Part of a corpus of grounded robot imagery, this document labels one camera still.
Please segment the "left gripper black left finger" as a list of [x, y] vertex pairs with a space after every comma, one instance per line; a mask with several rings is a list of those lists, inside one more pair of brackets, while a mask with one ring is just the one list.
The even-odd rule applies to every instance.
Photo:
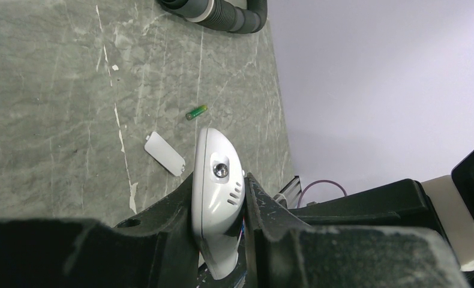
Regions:
[[192, 177], [110, 227], [90, 218], [0, 219], [0, 287], [194, 287]]

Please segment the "white battery cover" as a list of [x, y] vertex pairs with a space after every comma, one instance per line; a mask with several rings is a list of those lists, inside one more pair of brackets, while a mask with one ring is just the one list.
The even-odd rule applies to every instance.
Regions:
[[144, 150], [173, 176], [185, 171], [184, 158], [156, 131], [146, 136]]

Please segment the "green battery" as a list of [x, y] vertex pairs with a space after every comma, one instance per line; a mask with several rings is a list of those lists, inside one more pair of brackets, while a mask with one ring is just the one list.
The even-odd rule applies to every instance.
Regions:
[[207, 105], [201, 105], [201, 106], [189, 111], [188, 113], [186, 113], [185, 118], [188, 121], [191, 121], [194, 118], [196, 118], [196, 117], [200, 116], [201, 114], [203, 114], [205, 111], [207, 111], [207, 109], [208, 109]]

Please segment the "white remote control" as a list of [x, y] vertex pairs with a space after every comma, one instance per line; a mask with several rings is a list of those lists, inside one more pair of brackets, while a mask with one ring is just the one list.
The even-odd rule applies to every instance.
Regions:
[[215, 280], [229, 276], [238, 262], [245, 199], [238, 153], [220, 131], [201, 129], [193, 171], [191, 220], [195, 241]]

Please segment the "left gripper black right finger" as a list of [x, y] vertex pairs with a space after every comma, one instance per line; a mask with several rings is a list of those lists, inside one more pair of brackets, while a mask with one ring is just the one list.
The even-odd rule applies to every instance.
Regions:
[[467, 287], [448, 244], [422, 227], [311, 225], [245, 179], [246, 287]]

